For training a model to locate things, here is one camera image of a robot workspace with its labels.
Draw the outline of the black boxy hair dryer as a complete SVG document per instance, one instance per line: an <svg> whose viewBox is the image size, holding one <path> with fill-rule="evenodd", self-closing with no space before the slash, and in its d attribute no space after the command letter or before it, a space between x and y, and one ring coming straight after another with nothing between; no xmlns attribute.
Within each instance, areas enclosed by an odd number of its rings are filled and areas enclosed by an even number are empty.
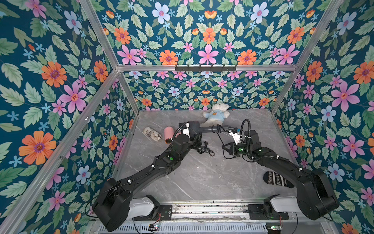
<svg viewBox="0 0 374 234"><path fill-rule="evenodd" d="M185 125L180 124L181 133L185 135L197 135L197 134L203 134L203 133L236 133L238 131L238 128L236 127L229 127L229 126L221 126L219 124L212 125L212 126L206 126L202 127L200 125L200 122L197 121L188 121Z"/></svg>

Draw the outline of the pink hair dryer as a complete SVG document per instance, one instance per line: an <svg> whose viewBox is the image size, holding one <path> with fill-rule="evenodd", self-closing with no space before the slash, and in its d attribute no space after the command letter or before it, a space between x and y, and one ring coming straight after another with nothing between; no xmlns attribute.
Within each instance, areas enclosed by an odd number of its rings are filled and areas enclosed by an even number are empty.
<svg viewBox="0 0 374 234"><path fill-rule="evenodd" d="M164 129L164 139L165 139L165 143L166 144L170 144L172 142L172 138L174 136L174 132L175 132L175 130L171 126L167 126Z"/></svg>

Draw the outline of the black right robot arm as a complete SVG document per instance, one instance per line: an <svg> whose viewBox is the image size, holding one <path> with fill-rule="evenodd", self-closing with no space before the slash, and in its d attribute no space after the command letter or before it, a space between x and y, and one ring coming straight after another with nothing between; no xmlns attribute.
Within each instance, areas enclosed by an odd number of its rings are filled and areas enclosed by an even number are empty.
<svg viewBox="0 0 374 234"><path fill-rule="evenodd" d="M297 189L297 205L309 219L316 220L339 207L338 199L326 174L318 169L303 169L281 157L272 149L263 147L256 131L238 131L229 128L234 141L222 148L231 156L241 156L249 163L257 163L290 181Z"/></svg>

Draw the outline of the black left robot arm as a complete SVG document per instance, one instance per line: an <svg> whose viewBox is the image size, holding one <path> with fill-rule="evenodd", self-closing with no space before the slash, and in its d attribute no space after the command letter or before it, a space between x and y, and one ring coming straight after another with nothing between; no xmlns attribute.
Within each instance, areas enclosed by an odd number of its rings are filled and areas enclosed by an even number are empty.
<svg viewBox="0 0 374 234"><path fill-rule="evenodd" d="M127 178L104 183L92 209L107 231L114 231L128 218L134 195L176 170L190 150L201 146L199 127L197 121L181 123L177 129L181 134L174 133L170 145L151 165Z"/></svg>

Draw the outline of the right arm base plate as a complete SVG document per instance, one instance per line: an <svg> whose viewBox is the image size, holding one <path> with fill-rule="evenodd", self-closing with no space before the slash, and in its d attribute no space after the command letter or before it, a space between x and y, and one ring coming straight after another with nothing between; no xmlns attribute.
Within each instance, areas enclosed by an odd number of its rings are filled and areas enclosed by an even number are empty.
<svg viewBox="0 0 374 234"><path fill-rule="evenodd" d="M252 220L289 220L288 213L277 212L270 204L249 204L245 212Z"/></svg>

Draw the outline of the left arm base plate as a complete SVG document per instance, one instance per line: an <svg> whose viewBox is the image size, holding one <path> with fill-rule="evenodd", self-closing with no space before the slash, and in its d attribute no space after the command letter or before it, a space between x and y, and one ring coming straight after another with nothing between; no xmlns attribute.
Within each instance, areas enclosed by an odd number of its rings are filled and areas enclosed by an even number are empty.
<svg viewBox="0 0 374 234"><path fill-rule="evenodd" d="M172 205L157 205L153 209L152 220L154 221L170 221L172 216Z"/></svg>

